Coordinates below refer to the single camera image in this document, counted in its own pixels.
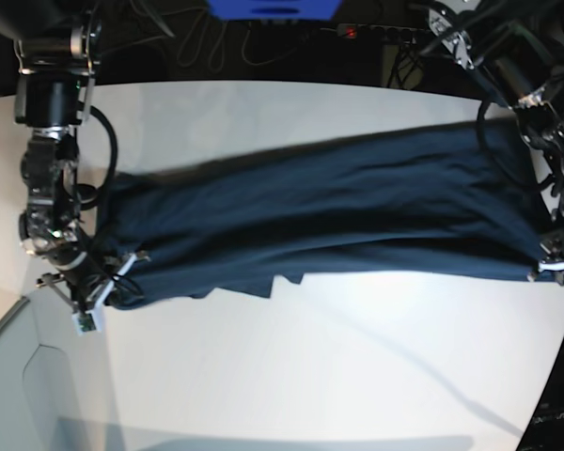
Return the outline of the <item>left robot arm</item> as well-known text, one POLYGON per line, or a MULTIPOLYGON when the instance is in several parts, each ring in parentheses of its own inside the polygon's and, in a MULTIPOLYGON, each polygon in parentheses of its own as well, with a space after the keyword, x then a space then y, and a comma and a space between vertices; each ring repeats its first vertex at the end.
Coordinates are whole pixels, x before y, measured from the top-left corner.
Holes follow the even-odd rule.
POLYGON ((493 155, 485 116, 497 102, 516 116, 524 143, 545 160, 548 175, 528 187, 556 199, 551 213, 556 229, 541 239, 544 257, 529 277, 548 272, 564 286, 564 38, 553 24, 559 2, 414 1, 411 7, 423 9, 433 34, 420 53, 445 48, 487 92, 476 119, 485 155, 493 155))

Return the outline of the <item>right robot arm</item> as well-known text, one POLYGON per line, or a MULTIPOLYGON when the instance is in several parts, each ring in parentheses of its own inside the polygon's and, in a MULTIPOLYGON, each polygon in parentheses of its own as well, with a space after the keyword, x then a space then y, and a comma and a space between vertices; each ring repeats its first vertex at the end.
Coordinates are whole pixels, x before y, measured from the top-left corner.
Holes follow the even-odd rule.
POLYGON ((43 285, 64 282, 70 289, 65 302, 84 317, 101 303, 144 297, 125 274, 124 265, 135 263, 137 255, 104 252, 82 227, 82 212, 106 198, 118 162, 114 127, 91 102, 101 64, 99 8, 97 1, 0 1, 0 34, 12 40, 19 62, 14 120, 31 131, 20 165, 27 189, 21 244, 55 268, 43 285), (77 132, 90 117, 103 126, 110 149, 100 187, 77 177, 77 132))

